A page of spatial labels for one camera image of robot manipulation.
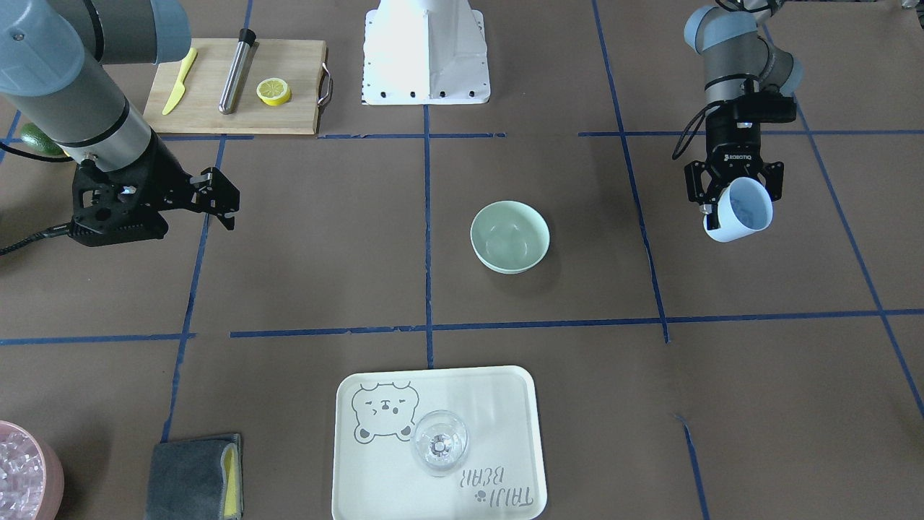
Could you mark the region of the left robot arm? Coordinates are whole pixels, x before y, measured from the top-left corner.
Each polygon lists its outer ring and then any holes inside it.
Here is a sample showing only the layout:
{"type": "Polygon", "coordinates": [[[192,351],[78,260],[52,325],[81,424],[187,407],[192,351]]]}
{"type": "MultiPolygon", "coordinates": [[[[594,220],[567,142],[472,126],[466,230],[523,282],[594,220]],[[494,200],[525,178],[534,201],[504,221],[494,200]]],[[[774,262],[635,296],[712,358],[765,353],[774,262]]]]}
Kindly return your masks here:
{"type": "Polygon", "coordinates": [[[720,195],[739,178],[758,182],[772,202],[783,195],[782,162],[762,158],[764,123],[790,123],[804,69],[792,53],[759,34],[781,1],[716,1],[686,24],[684,40],[704,61],[706,103],[684,128],[673,159],[704,129],[706,157],[684,167],[687,197],[698,204],[707,230],[720,226],[720,195]]]}

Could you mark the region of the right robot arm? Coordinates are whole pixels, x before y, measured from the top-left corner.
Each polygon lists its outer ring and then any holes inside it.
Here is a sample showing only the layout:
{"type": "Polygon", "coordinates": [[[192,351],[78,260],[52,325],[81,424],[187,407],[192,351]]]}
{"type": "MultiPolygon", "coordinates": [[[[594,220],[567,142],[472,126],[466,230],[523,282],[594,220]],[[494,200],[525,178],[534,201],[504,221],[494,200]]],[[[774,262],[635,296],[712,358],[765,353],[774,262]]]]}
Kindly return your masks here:
{"type": "Polygon", "coordinates": [[[2,95],[76,163],[71,237],[162,239],[171,209],[234,228],[240,191],[217,168],[188,174],[105,71],[184,59],[191,27],[180,2],[4,1],[1,30],[2,95]]]}

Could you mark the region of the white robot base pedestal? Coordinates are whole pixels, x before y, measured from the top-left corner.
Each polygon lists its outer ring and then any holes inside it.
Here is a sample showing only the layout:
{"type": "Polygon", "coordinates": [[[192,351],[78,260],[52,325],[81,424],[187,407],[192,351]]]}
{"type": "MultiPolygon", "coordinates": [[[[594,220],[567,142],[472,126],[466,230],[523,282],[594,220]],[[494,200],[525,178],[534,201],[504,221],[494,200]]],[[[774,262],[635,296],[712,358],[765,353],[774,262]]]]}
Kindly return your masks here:
{"type": "Polygon", "coordinates": [[[364,30],[364,105],[491,99],[484,17],[468,1],[380,1],[364,30]]]}

